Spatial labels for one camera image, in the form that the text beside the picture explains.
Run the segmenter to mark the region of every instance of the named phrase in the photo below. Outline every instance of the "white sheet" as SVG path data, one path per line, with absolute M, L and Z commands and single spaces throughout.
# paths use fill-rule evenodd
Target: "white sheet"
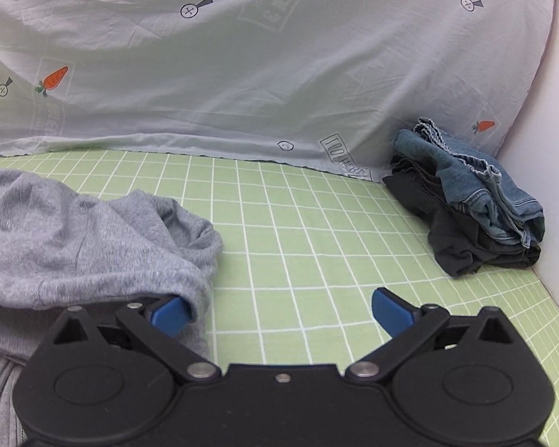
M 493 154 L 552 14 L 553 0 L 0 0 L 0 154 L 91 143 L 379 180 L 419 115 Z

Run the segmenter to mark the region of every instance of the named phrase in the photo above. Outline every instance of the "blue gripper pad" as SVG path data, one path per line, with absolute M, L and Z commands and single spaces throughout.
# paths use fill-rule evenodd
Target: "blue gripper pad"
M 168 336 L 175 337 L 191 320 L 191 306 L 182 297 L 175 297 L 154 310 L 149 322 Z
M 374 318 L 392 338 L 414 325 L 416 317 L 420 313 L 419 309 L 385 288 L 379 288 L 373 292 L 371 308 Z

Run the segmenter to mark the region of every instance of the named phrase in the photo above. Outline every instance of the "green grid fabric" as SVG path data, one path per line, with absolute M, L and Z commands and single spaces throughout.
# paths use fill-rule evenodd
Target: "green grid fabric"
M 530 270 L 483 267 L 448 277 L 426 226 L 382 185 L 269 162 L 117 150 L 0 158 L 0 168 L 105 200 L 140 188 L 211 220 L 225 251 L 207 334 L 222 368 L 330 362 L 343 369 L 389 339 L 370 310 L 381 285 L 457 315 L 499 306 L 555 383 L 543 440 L 559 446 L 558 306 Z

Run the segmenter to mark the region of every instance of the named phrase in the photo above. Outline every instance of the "orange carrot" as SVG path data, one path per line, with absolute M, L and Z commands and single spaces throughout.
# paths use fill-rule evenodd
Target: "orange carrot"
M 68 67 L 63 67 L 54 73 L 50 74 L 43 80 L 43 88 L 47 91 L 51 91 L 52 89 L 56 89 L 60 81 L 64 78 L 66 72 L 69 71 Z
M 474 126 L 472 126 L 472 129 L 474 130 L 474 134 L 484 133 L 484 131 L 490 129 L 494 125 L 495 123 L 493 121 L 481 121 L 480 123 L 476 123 Z

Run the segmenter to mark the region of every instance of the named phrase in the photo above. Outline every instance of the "gray sweatshirt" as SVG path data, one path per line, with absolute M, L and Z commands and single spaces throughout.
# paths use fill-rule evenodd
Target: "gray sweatshirt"
M 204 318 L 221 250 L 212 224 L 171 198 L 136 190 L 103 201 L 0 170 L 0 447 L 18 438 L 12 386 L 64 307 L 102 314 L 145 294 L 180 295 L 194 321 L 179 340 L 207 356 Z

